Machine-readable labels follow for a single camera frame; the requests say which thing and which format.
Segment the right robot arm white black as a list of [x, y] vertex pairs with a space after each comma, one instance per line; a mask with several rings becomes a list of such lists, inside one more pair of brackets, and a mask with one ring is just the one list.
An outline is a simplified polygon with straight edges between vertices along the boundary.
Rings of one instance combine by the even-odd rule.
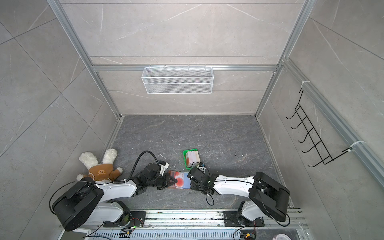
[[196, 166], [188, 173], [191, 189], [212, 197], [213, 194], [233, 195], [247, 198], [241, 202], [233, 222], [249, 226], [257, 219], [267, 216], [278, 225], [290, 220], [287, 214], [290, 191], [262, 172], [245, 178], [210, 174], [206, 167]]

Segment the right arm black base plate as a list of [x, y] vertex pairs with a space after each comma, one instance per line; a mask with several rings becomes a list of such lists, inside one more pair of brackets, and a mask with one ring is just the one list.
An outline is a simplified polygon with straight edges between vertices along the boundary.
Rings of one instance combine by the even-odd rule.
[[254, 221], [250, 221], [243, 217], [240, 212], [237, 211], [224, 211], [223, 219], [226, 227], [264, 227], [263, 217], [256, 218]]

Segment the brown leather card holder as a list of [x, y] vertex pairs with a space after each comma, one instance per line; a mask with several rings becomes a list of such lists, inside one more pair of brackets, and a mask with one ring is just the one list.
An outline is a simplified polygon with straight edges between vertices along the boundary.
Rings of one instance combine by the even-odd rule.
[[177, 182], [170, 186], [173, 189], [190, 190], [191, 180], [188, 178], [187, 172], [169, 171], [171, 177], [175, 178]]

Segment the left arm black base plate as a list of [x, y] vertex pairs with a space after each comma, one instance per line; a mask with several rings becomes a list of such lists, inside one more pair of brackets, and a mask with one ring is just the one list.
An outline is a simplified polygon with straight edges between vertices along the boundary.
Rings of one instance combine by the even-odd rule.
[[106, 221], [103, 225], [104, 228], [132, 228], [143, 227], [146, 220], [146, 211], [133, 211], [124, 213], [116, 222]]

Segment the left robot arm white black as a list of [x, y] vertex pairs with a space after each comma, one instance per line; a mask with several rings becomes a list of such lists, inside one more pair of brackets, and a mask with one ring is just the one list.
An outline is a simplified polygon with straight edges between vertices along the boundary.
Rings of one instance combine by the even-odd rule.
[[83, 225], [103, 222], [125, 227], [133, 222], [130, 209], [121, 201], [132, 198], [153, 187], [163, 190], [178, 181], [168, 172], [168, 163], [149, 164], [129, 180], [103, 183], [84, 177], [74, 182], [55, 201], [49, 201], [50, 211], [57, 216], [65, 231], [73, 231]]

